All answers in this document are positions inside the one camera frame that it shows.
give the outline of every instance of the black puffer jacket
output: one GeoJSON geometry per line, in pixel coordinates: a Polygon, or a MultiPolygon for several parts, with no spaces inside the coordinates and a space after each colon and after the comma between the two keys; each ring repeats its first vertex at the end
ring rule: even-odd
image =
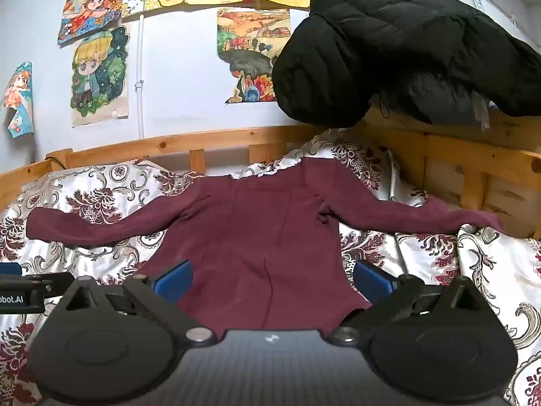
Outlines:
{"type": "Polygon", "coordinates": [[[510,116],[541,115],[541,55],[458,0],[312,0],[273,84],[291,118],[349,127],[412,73],[441,75],[510,116]]]}

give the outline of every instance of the wooden bed rail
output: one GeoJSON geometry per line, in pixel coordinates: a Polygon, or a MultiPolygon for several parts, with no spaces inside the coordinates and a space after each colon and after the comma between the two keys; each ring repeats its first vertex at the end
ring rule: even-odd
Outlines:
{"type": "MultiPolygon", "coordinates": [[[[427,160],[459,166],[464,175],[461,207],[482,209],[489,176],[541,192],[541,154],[430,133],[362,126],[356,130],[374,143],[391,149],[400,162],[405,179],[421,189],[425,185],[427,160]]],[[[197,132],[152,137],[80,152],[64,149],[48,156],[56,158],[66,168],[77,168],[188,152],[190,168],[204,174],[207,149],[247,146],[251,163],[270,162],[286,153],[286,143],[306,142],[320,131],[312,126],[283,126],[197,132]]],[[[20,193],[23,185],[61,169],[56,161],[47,159],[1,174],[0,209],[20,193]]],[[[541,218],[535,236],[541,237],[541,218]]]]}

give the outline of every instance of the wooden headboard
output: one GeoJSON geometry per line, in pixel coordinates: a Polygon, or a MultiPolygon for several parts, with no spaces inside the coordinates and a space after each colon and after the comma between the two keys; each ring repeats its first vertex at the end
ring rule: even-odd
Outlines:
{"type": "MultiPolygon", "coordinates": [[[[541,197],[541,154],[430,132],[406,131],[366,124],[356,127],[355,130],[379,146],[391,149],[401,165],[402,176],[415,186],[424,188],[436,196],[447,195],[441,198],[455,201],[455,204],[464,208],[498,212],[512,235],[541,238],[541,218],[538,218],[538,203],[534,198],[537,194],[541,197]],[[435,179],[431,168],[433,163],[448,166],[446,174],[442,174],[444,171],[440,169],[435,179]],[[450,180],[453,176],[462,178],[462,181],[458,181],[455,191],[451,191],[451,195],[445,191],[440,191],[439,194],[437,180],[443,180],[447,187],[454,181],[450,180]],[[504,196],[516,200],[517,204],[528,209],[526,217],[513,215],[513,204],[508,206],[511,207],[509,211],[490,203],[490,197],[493,195],[491,190],[493,187],[490,185],[497,185],[498,181],[507,182],[504,187],[497,187],[502,189],[504,196]],[[510,190],[513,188],[518,188],[519,192],[510,190]],[[531,195],[524,193],[523,189],[529,191],[531,195]],[[510,228],[509,224],[517,225],[516,229],[510,228]]],[[[63,169],[56,160],[66,168],[77,168],[188,152],[191,169],[204,174],[207,149],[247,146],[251,163],[269,162],[285,155],[287,143],[306,142],[320,131],[321,129],[312,126],[246,128],[153,137],[80,152],[62,149],[47,155],[54,159],[46,158],[44,161],[1,174],[0,208],[9,204],[21,192],[23,185],[39,179],[48,172],[63,169]]]]}

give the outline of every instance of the wooden slat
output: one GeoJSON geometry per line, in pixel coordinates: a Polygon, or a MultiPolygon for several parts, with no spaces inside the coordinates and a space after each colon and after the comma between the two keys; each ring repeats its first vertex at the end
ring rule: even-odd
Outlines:
{"type": "Polygon", "coordinates": [[[0,175],[0,211],[2,211],[17,195],[21,193],[21,188],[34,180],[43,177],[52,172],[50,160],[33,163],[14,169],[0,175]]]}
{"type": "Polygon", "coordinates": [[[487,174],[541,191],[541,173],[532,169],[532,164],[536,166],[541,154],[431,134],[389,129],[364,130],[372,139],[393,150],[399,159],[400,156],[411,157],[412,153],[417,153],[450,165],[460,165],[464,169],[482,169],[487,174]]]}
{"type": "Polygon", "coordinates": [[[246,128],[152,137],[73,153],[70,166],[119,163],[135,158],[183,153],[193,149],[235,148],[265,143],[306,142],[321,131],[312,126],[246,128]]]}
{"type": "Polygon", "coordinates": [[[283,157],[286,153],[285,143],[266,143],[249,145],[250,163],[271,163],[283,157]]]}
{"type": "MultiPolygon", "coordinates": [[[[69,165],[69,157],[73,154],[73,150],[71,148],[61,149],[59,151],[54,151],[53,153],[48,153],[45,157],[54,157],[56,158],[60,163],[62,163],[66,169],[70,168],[69,165]]],[[[64,168],[62,168],[61,165],[59,165],[56,161],[52,161],[52,170],[53,171],[62,171],[64,168]]]]}
{"type": "Polygon", "coordinates": [[[205,166],[205,150],[193,149],[190,151],[190,169],[192,171],[199,172],[200,174],[207,173],[207,167],[205,166]]]}
{"type": "Polygon", "coordinates": [[[417,154],[398,157],[404,171],[404,180],[423,189],[425,185],[426,157],[417,154]]]}
{"type": "Polygon", "coordinates": [[[384,106],[382,109],[385,117],[378,108],[371,108],[363,119],[364,124],[373,128],[429,132],[434,135],[541,153],[539,117],[510,117],[501,111],[490,110],[490,128],[481,131],[481,127],[432,126],[405,114],[392,111],[389,113],[384,106]]]}
{"type": "Polygon", "coordinates": [[[488,176],[472,168],[463,168],[462,174],[464,175],[464,187],[461,193],[461,207],[470,210],[481,210],[488,176]]]}

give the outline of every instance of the red-haired girl drawing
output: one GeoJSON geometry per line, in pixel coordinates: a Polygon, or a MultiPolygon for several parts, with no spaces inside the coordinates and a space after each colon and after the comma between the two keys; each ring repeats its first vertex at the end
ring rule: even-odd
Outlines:
{"type": "Polygon", "coordinates": [[[101,17],[109,12],[115,3],[115,0],[87,0],[80,8],[80,13],[64,15],[63,19],[71,19],[66,24],[66,34],[76,35],[77,31],[85,24],[90,17],[101,17]]]}

